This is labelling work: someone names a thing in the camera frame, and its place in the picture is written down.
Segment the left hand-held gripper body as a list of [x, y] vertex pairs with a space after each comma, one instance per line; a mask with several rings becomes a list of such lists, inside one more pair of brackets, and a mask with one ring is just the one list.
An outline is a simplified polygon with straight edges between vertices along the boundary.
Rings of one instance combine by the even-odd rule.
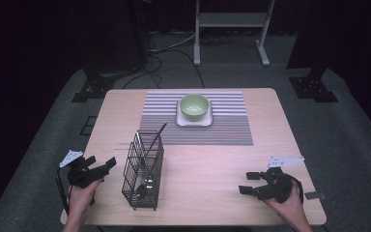
[[89, 179], [91, 165], [84, 165], [86, 159], [83, 157], [81, 151], [69, 150], [64, 159], [59, 163], [60, 168], [67, 166], [70, 168], [67, 176], [70, 185], [84, 189], [92, 183]]

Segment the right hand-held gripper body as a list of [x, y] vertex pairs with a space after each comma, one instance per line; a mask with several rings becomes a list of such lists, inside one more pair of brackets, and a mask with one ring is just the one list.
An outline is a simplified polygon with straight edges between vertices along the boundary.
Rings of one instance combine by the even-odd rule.
[[268, 170], [261, 173], [261, 179], [267, 183], [264, 186], [254, 188], [259, 200], [275, 199], [278, 203], [285, 202], [292, 188], [292, 177], [284, 173], [281, 165], [284, 161], [280, 158], [271, 157]]

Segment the black wire basket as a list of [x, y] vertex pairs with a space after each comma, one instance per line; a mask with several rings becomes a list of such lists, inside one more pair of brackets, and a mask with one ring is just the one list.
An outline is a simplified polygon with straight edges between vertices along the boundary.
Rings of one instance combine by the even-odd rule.
[[154, 139], [156, 134], [156, 130], [139, 130], [134, 135], [134, 138], [131, 141], [128, 149], [128, 156], [123, 173], [124, 181], [122, 186], [122, 194], [133, 210], [136, 210], [137, 208], [151, 208], [155, 210], [157, 208], [160, 178], [164, 157], [164, 148], [161, 142], [161, 136], [149, 153], [155, 158], [154, 187], [143, 199], [138, 199], [134, 194], [139, 159], [144, 156], [146, 150], [151, 145], [152, 140]]

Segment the green bowl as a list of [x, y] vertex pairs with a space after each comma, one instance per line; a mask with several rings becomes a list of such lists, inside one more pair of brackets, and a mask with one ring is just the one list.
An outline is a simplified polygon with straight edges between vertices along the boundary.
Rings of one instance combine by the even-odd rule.
[[195, 122], [207, 114], [210, 102], [203, 95], [188, 94], [180, 99], [179, 107], [189, 121]]

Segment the person's left hand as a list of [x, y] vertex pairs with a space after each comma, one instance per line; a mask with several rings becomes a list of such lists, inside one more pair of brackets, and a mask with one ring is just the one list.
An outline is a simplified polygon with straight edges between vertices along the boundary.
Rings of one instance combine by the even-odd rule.
[[95, 180], [86, 188], [70, 186], [70, 216], [80, 216], [88, 211], [95, 196], [97, 187], [104, 181], [103, 178]]

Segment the person's right hand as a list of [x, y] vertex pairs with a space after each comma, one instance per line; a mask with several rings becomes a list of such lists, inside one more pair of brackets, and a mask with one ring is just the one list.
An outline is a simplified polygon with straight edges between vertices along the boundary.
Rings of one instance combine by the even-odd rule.
[[278, 203], [274, 199], [267, 199], [264, 200], [264, 203], [275, 210], [285, 222], [293, 227], [299, 227], [301, 224], [307, 223], [307, 218], [300, 200], [298, 185], [295, 182], [292, 183], [289, 198], [285, 202]]

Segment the grey tape strip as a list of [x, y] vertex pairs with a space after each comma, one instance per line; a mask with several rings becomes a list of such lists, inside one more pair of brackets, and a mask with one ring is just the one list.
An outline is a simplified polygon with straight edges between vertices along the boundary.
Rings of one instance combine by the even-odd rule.
[[310, 199], [325, 200], [325, 199], [327, 199], [327, 196], [324, 193], [318, 192], [318, 191], [306, 192], [304, 194], [304, 196], [306, 197], [307, 200], [310, 200]]

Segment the striped placemat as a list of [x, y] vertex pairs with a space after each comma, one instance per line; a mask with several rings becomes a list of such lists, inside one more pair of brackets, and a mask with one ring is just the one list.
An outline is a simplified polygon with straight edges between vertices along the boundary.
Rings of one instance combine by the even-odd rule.
[[201, 91], [211, 103], [213, 123], [208, 127], [181, 127], [176, 123], [177, 102], [197, 91], [148, 91], [140, 129], [162, 132], [165, 145], [252, 146], [253, 139], [241, 91]]

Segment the thin black utensil stick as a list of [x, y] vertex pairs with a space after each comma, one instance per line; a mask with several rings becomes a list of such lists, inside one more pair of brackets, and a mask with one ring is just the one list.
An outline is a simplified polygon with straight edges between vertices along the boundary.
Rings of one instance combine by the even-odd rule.
[[149, 155], [149, 153], [150, 153], [151, 150], [153, 149], [155, 143], [156, 143], [157, 140], [160, 138], [160, 135], [161, 135], [161, 133], [163, 132], [163, 130], [165, 129], [166, 125], [167, 125], [167, 122], [164, 122], [164, 123], [162, 124], [162, 126], [160, 127], [160, 129], [157, 131], [157, 134], [155, 135], [154, 139], [152, 140], [151, 145], [148, 147], [148, 149], [146, 150], [146, 152], [145, 152], [145, 154], [144, 154], [144, 156], [143, 156], [143, 160], [146, 159], [146, 157]]

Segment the black stand base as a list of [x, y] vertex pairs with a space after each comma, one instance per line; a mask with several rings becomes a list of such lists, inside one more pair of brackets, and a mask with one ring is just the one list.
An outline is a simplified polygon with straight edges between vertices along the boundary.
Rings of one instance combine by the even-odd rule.
[[328, 68], [327, 26], [323, 15], [323, 0], [310, 0], [300, 27], [288, 68], [310, 67], [307, 76], [290, 77], [289, 80], [300, 99], [315, 102], [337, 102], [336, 96], [325, 86], [322, 77]]
[[138, 67], [85, 67], [83, 72], [86, 80], [71, 101], [86, 102], [89, 99], [103, 99], [106, 93], [114, 88], [118, 79], [130, 76], [138, 71]]

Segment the white square plate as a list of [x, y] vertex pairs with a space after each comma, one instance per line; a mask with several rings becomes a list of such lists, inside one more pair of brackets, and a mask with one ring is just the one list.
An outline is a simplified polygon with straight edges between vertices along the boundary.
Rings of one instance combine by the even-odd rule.
[[189, 121], [181, 111], [180, 103], [177, 102], [176, 123], [181, 127], [208, 127], [213, 123], [212, 106], [209, 105], [208, 112], [197, 121]]

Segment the white metal stand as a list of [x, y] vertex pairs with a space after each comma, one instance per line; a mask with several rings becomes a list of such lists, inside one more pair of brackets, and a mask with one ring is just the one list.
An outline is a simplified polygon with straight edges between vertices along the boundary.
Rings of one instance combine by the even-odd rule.
[[256, 48], [262, 65], [271, 65], [264, 44], [271, 23], [276, 0], [270, 0], [268, 9], [263, 13], [201, 13], [200, 0], [196, 0], [193, 64], [201, 64], [200, 32], [203, 28], [261, 28], [261, 37], [256, 41]]

